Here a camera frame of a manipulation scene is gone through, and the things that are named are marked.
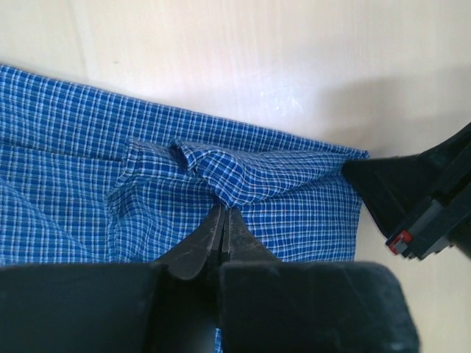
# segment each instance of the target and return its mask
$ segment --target black plastic part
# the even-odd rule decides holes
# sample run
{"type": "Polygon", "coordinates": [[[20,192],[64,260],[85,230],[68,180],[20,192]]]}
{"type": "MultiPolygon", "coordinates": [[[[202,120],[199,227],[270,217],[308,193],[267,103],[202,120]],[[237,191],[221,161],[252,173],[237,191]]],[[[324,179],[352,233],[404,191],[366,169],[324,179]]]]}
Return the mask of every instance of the black plastic part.
{"type": "Polygon", "coordinates": [[[0,352],[418,352],[397,280],[364,263],[282,263],[214,207],[154,263],[0,271],[0,352]]]}
{"type": "Polygon", "coordinates": [[[469,241],[463,241],[471,236],[463,234],[471,216],[471,124],[421,154],[352,160],[342,172],[388,238],[386,244],[410,231],[413,239],[403,256],[423,259],[453,242],[471,252],[469,241]],[[460,241],[451,236],[457,229],[460,241]]]}
{"type": "Polygon", "coordinates": [[[143,352],[162,267],[25,265],[0,270],[0,352],[143,352]]]}
{"type": "Polygon", "coordinates": [[[220,276],[225,353],[419,351],[400,285],[381,265],[227,263],[220,276]]]}

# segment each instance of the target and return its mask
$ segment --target blue plaid fabric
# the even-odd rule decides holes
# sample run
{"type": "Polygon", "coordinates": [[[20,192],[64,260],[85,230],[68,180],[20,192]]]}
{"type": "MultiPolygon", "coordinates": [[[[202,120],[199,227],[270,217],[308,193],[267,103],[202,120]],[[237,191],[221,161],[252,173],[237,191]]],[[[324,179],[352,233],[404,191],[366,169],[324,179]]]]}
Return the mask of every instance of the blue plaid fabric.
{"type": "Polygon", "coordinates": [[[366,157],[3,65],[0,265],[153,261],[217,203],[281,260],[351,260],[366,157]]]}

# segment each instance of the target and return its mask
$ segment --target red button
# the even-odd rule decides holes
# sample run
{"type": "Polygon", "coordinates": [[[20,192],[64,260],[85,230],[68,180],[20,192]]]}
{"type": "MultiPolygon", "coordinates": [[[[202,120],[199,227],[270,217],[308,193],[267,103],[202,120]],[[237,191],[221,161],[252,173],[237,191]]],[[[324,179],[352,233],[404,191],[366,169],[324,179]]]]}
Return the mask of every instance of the red button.
{"type": "Polygon", "coordinates": [[[412,235],[407,230],[403,230],[401,233],[397,235],[397,237],[388,245],[389,249],[394,253],[394,255],[398,255],[397,249],[395,245],[400,241],[404,243],[409,243],[412,241],[412,235]]]}

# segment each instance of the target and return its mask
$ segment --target blue checkered cloth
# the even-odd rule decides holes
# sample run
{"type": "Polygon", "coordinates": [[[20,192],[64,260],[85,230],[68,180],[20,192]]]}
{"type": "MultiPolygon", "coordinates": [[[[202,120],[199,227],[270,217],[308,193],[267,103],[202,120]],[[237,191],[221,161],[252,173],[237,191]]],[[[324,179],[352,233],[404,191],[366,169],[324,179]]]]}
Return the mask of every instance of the blue checkered cloth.
{"type": "Polygon", "coordinates": [[[283,261],[351,260],[365,151],[0,66],[0,265],[153,261],[214,204],[283,261]]]}

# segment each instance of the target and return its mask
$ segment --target light wood surface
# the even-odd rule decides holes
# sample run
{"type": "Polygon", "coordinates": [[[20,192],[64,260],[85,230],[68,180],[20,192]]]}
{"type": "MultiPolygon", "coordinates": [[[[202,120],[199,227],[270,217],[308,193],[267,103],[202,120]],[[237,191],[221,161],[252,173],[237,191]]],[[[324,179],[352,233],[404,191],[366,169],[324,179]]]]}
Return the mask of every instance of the light wood surface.
{"type": "MultiPolygon", "coordinates": [[[[411,154],[471,121],[469,0],[1,0],[0,60],[361,149],[411,154]]],[[[471,262],[359,260],[398,275],[424,352],[471,352],[471,262]]]]}

